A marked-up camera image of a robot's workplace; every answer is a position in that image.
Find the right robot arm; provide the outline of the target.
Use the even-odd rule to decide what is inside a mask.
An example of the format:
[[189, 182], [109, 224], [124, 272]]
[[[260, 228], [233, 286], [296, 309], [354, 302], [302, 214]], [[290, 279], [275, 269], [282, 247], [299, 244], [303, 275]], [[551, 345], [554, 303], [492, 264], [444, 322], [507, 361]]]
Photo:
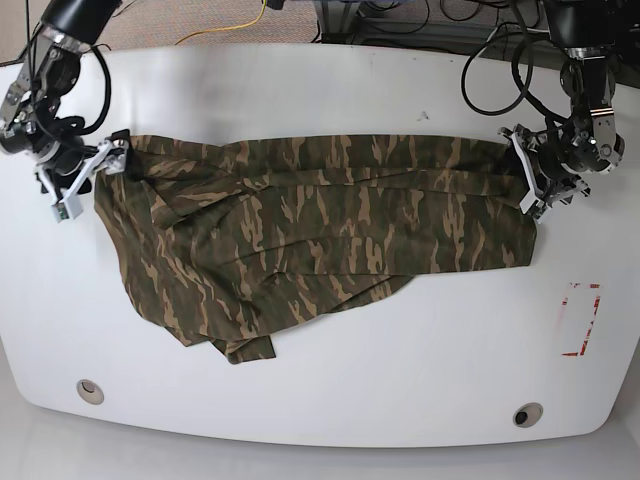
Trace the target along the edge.
[[[120, 4], [117, 1], [52, 1], [37, 27], [27, 28], [23, 65], [1, 104], [1, 150], [26, 152], [36, 162], [36, 178], [60, 220], [77, 217], [81, 195], [90, 192], [91, 178], [125, 171], [131, 156], [126, 130], [98, 145], [84, 142], [105, 122], [111, 106], [112, 78], [97, 42]], [[97, 119], [60, 118], [62, 98], [76, 85], [84, 54], [95, 56], [104, 77], [104, 99]]]

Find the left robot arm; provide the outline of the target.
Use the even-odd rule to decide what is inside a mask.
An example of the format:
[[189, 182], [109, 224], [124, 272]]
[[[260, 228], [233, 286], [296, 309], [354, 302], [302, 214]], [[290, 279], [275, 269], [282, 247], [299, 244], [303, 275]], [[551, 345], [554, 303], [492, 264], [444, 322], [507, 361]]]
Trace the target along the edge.
[[[517, 2], [508, 6], [522, 37], [511, 57], [519, 95], [499, 110], [472, 109], [495, 117], [528, 102], [544, 117], [540, 131], [522, 125], [500, 131], [525, 174], [527, 191], [520, 209], [541, 221], [555, 204], [568, 205], [577, 194], [589, 196], [583, 174], [607, 174], [623, 159], [625, 142], [616, 129], [616, 80], [610, 59], [637, 14], [631, 1], [546, 1], [548, 30], [542, 33], [527, 27]], [[531, 91], [534, 46], [540, 42], [549, 43], [565, 57], [560, 84], [570, 100], [568, 116], [550, 110]]]

